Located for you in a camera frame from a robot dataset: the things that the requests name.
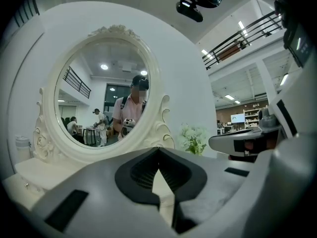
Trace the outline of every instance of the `shelf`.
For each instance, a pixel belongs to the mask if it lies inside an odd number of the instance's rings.
[[[257,111],[257,110],[260,110],[260,109],[244,110],[243,112],[246,113],[246,112]]]

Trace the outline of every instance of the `white pillar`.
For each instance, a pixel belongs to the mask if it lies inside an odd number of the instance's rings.
[[[264,88],[266,91],[268,103],[270,103],[272,100],[274,100],[274,98],[277,95],[272,78],[271,78],[263,60],[257,61],[256,64],[257,64],[257,67],[259,69],[262,81],[263,81],[263,85],[264,85]]]

